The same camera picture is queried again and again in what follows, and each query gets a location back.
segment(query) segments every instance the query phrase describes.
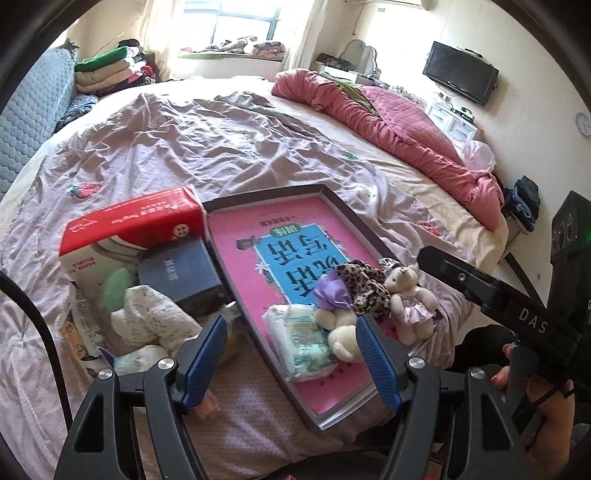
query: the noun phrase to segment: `human hand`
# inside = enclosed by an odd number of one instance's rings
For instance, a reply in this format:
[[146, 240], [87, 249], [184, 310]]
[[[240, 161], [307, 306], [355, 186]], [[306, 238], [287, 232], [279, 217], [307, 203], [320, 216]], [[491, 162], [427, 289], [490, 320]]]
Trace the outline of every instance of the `human hand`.
[[[511, 357], [511, 346], [505, 345], [503, 352], [507, 358]], [[492, 384], [504, 390], [509, 382], [509, 367], [503, 367], [494, 377]], [[535, 402], [551, 389], [552, 385], [541, 377], [531, 378], [525, 393], [530, 402]], [[568, 380], [561, 391], [538, 406], [545, 422], [530, 449], [528, 455], [532, 463], [535, 480], [551, 480], [555, 478], [569, 461], [570, 436], [574, 421], [574, 395], [565, 398], [566, 393], [573, 388]]]

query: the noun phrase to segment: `air conditioner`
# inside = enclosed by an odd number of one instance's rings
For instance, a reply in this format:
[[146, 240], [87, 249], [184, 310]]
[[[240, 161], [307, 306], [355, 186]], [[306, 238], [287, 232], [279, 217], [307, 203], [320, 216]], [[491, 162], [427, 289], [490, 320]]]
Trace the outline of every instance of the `air conditioner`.
[[379, 4], [398, 4], [408, 5], [409, 7], [419, 7], [423, 10], [431, 8], [431, 0], [375, 0]]

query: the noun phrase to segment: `silver screw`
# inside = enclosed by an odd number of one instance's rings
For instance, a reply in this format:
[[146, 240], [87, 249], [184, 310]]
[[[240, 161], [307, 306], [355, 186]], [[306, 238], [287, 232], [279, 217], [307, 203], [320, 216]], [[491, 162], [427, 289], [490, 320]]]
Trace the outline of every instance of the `silver screw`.
[[172, 358], [163, 358], [158, 362], [158, 368], [160, 370], [170, 370], [174, 366], [174, 360]]
[[105, 368], [99, 372], [99, 380], [108, 380], [113, 376], [113, 371], [110, 368]]
[[408, 361], [408, 364], [411, 367], [416, 368], [417, 370], [420, 370], [425, 366], [425, 360], [423, 360], [420, 357], [414, 356]]
[[470, 375], [477, 380], [484, 380], [486, 374], [482, 368], [474, 367], [470, 369]]

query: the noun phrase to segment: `quilted headboard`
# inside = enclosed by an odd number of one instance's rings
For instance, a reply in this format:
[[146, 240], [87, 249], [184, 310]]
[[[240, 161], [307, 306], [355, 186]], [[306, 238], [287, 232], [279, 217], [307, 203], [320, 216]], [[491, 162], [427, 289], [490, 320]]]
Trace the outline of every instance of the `quilted headboard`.
[[69, 41], [47, 50], [0, 115], [0, 200], [64, 115], [74, 93], [76, 51]]

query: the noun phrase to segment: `black tv screen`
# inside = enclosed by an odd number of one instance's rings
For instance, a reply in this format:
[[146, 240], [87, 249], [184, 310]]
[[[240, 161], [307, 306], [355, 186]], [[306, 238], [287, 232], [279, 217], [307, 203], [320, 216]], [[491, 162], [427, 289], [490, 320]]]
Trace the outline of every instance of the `black tv screen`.
[[485, 106], [499, 70], [474, 55], [433, 42], [423, 73], [431, 80]]

